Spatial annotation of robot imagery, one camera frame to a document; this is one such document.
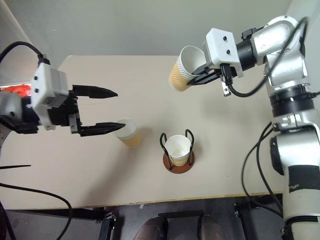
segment person's shoe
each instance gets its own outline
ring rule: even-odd
[[[225,240],[221,226],[210,215],[203,215],[198,221],[199,240]]]
[[[146,221],[133,240],[167,240],[168,220],[164,217],[154,217]]]

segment paper cup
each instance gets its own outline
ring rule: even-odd
[[[187,163],[190,154],[190,146],[190,140],[183,135],[171,136],[164,144],[171,162],[178,167]]]
[[[114,135],[128,147],[137,147],[141,143],[141,135],[135,121],[131,118],[122,118],[117,123],[125,124],[125,126],[114,131]]]
[[[192,73],[206,63],[204,52],[195,46],[185,46],[176,60],[169,75],[170,86],[177,91],[184,91],[190,86],[187,83],[198,75]]]

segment black wire cup holder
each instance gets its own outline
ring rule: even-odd
[[[167,135],[163,132],[160,136],[160,145],[164,151],[163,154],[163,164],[164,166],[172,173],[175,174],[182,174],[185,173],[186,171],[188,171],[189,169],[192,168],[192,166],[195,163],[195,154],[193,152],[193,147],[194,147],[194,142],[195,142],[195,137],[193,135],[193,133],[189,130],[186,129],[185,130],[185,137],[188,137],[188,133],[191,136],[191,145],[190,145],[190,151],[189,151],[189,157],[188,157],[188,161],[186,162],[185,165],[183,166],[176,166],[172,163],[169,153],[165,147],[165,143],[167,141]]]

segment beige table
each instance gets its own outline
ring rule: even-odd
[[[249,98],[224,97],[219,80],[176,92],[168,85],[175,56],[69,56],[59,68],[72,84],[93,85],[118,93],[109,99],[79,99],[84,125],[136,120],[143,142],[134,149],[112,133],[80,137],[69,127],[38,134],[12,132],[4,143],[0,165],[31,167],[0,172],[0,182],[59,194],[75,208],[161,202],[244,194],[240,172],[245,155],[257,141],[272,113],[265,89]],[[235,79],[247,92],[262,78],[262,67]],[[161,133],[195,138],[196,162],[184,174],[165,169],[159,144]],[[271,165],[269,143],[261,149],[261,165],[274,191],[282,177]],[[254,157],[245,171],[252,193],[266,189]],[[65,208],[57,199],[36,193],[0,188],[6,209]]]

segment table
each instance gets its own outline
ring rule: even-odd
[[[272,111],[266,89],[252,97],[224,97],[220,80],[184,92],[169,87],[168,75],[176,56],[68,56],[59,70],[72,84],[110,89],[118,97],[79,98],[84,126],[128,117],[139,126],[142,143],[127,148],[112,133],[80,137],[69,127],[38,134],[10,133],[0,165],[31,164],[2,170],[0,182],[40,189],[66,198],[74,208],[150,203],[185,199],[243,196],[240,173],[244,157],[258,140]],[[234,87],[247,92],[262,79],[263,67],[235,78]],[[194,134],[196,161],[183,174],[163,165],[159,139]],[[271,188],[282,190],[282,176],[271,165],[269,143],[261,147],[261,166]],[[251,193],[267,190],[252,156],[245,171]],[[0,188],[9,209],[65,208],[58,199],[37,193]]]

